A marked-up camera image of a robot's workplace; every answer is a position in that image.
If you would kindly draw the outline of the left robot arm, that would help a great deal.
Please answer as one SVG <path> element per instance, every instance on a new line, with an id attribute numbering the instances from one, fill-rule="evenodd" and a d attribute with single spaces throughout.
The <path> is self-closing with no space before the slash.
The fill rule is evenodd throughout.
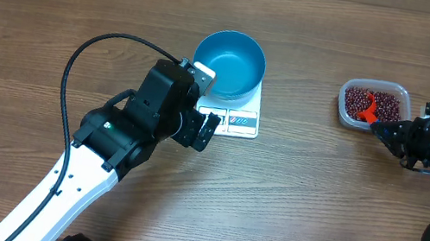
<path id="1" fill-rule="evenodd" d="M 161 59 L 138 91 L 122 92 L 87 112 L 69 153 L 0 222 L 0 241 L 56 241 L 166 138 L 203 151 L 220 119 L 194 106 L 215 81 L 215 72 L 199 61 L 176 65 Z"/>

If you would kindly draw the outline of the red measuring scoop blue handle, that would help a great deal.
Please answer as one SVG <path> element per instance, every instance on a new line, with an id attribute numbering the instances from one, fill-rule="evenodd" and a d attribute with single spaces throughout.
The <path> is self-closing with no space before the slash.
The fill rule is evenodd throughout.
<path id="1" fill-rule="evenodd" d="M 378 118 L 375 114 L 376 111 L 376 98 L 375 95 L 371 92 L 367 94 L 368 100 L 370 101 L 369 107 L 367 107 L 365 110 L 360 111 L 357 116 L 364 120 L 367 124 L 373 124 L 374 122 L 378 121 Z"/>

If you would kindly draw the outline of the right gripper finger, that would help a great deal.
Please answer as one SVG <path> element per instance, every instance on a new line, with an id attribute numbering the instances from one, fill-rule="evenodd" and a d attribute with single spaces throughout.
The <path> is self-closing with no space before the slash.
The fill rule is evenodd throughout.
<path id="1" fill-rule="evenodd" d="M 387 135 L 382 133 L 375 133 L 377 139 L 379 139 L 385 147 L 390 151 L 392 155 L 402 159 L 405 155 L 405 144 L 406 141 L 401 137 L 395 135 Z"/>
<path id="2" fill-rule="evenodd" d="M 396 122 L 374 122 L 370 125 L 370 129 L 373 134 L 382 133 L 392 136 L 399 136 L 406 141 L 408 130 L 411 127 L 411 121 L 396 121 Z"/>

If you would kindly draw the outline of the red beans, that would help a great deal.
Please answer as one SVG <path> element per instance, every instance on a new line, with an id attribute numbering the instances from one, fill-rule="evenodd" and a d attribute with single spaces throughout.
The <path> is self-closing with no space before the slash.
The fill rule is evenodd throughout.
<path id="1" fill-rule="evenodd" d="M 401 120 L 400 101 L 393 94 L 353 86 L 346 88 L 344 99 L 347 115 L 356 121 L 366 122 L 364 113 L 372 104 L 376 107 L 372 115 L 377 121 Z"/>

